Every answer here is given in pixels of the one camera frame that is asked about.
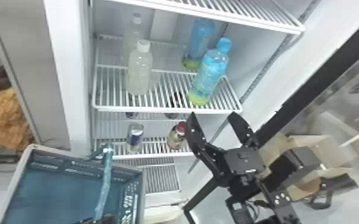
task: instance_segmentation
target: orange fabric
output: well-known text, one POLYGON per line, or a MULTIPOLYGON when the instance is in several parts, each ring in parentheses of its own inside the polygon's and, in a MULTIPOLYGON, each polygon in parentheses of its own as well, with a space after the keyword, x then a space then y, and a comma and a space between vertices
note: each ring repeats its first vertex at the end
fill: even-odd
POLYGON ((0 146, 21 151, 33 138, 12 88, 0 91, 0 146))

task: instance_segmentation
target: white bottle cap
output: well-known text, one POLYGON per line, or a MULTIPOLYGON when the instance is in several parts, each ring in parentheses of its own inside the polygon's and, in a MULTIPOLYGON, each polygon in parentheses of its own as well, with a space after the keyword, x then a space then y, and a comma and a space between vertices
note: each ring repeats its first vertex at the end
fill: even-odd
POLYGON ((139 13, 133 13, 132 15, 132 22, 135 24, 141 24, 142 23, 142 16, 139 13))
POLYGON ((147 40, 138 40, 137 42, 137 50, 139 52, 145 53, 150 49, 150 42, 147 40))

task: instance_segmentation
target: white wire shelf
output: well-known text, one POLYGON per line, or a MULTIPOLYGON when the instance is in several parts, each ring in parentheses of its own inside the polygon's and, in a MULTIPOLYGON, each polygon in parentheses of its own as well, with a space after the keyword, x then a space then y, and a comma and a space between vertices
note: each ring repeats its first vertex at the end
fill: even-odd
MULTIPOLYGON (((150 41, 153 56, 153 71, 176 71, 177 73, 195 73, 182 65, 185 46, 165 42, 150 41)), ((122 57, 122 37, 100 35, 97 41, 96 66, 126 67, 122 57)))
POLYGON ((137 166, 146 172, 146 194, 169 191, 178 192, 181 190, 179 178, 174 165, 174 159, 172 157, 115 160, 115 162, 129 166, 137 166))
POLYGON ((125 89, 127 69, 113 67, 95 68, 92 106, 99 111, 229 114, 241 113, 242 106, 226 77, 222 78, 211 99, 204 106, 193 105, 187 97, 193 74, 152 72, 152 88, 145 95, 133 96, 125 89), (182 101, 171 104, 180 94, 182 101))
POLYGON ((158 157, 183 157, 194 156, 188 146, 170 150, 166 137, 144 138, 142 143, 142 151, 136 154, 130 154, 126 150, 125 139, 95 139, 94 151, 105 143, 111 142, 114 146, 113 159, 123 160, 131 158, 158 158, 158 157))
POLYGON ((106 111, 95 111, 97 122, 110 122, 119 120, 121 122, 181 122, 188 118, 188 114, 178 114, 175 119, 167 118, 163 113, 138 113, 134 118, 129 118, 124 112, 111 113, 106 111))
POLYGON ((107 0, 157 10, 211 18, 278 32, 300 34, 305 30, 275 0, 107 0))

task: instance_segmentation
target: green liquid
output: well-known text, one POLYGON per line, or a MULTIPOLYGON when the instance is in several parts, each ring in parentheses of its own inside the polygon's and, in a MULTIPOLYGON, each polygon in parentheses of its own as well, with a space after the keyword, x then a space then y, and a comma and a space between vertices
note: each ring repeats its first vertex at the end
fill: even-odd
POLYGON ((200 66, 200 61, 193 60, 193 59, 187 57, 187 58, 182 59, 182 64, 187 69, 198 69, 200 66))
POLYGON ((188 94, 188 99, 194 104, 194 105, 205 105, 209 98, 205 98, 205 97, 201 97, 201 96, 198 96, 192 92, 189 92, 188 94))

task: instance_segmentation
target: water bottle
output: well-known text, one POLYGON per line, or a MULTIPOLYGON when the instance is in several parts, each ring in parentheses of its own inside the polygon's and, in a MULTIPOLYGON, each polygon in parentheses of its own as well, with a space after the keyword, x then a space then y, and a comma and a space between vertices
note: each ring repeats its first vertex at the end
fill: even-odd
POLYGON ((188 98, 193 104, 205 105, 208 102, 218 82, 225 74, 229 62, 227 52, 230 51, 231 45, 231 40, 221 38, 216 49, 206 52, 188 94, 188 98))
POLYGON ((126 90, 132 95, 143 95, 149 90, 153 57, 149 52, 150 42, 138 40, 137 48, 129 56, 126 90))
POLYGON ((142 17, 139 13, 133 13, 131 22, 125 27, 122 39, 122 56, 124 65, 128 64, 130 53, 137 47, 137 42, 144 39, 142 17))
POLYGON ((214 23, 206 18, 198 18, 192 28, 190 43, 182 58, 182 64, 187 69, 199 68, 203 54, 208 49, 211 36, 214 33, 214 23))

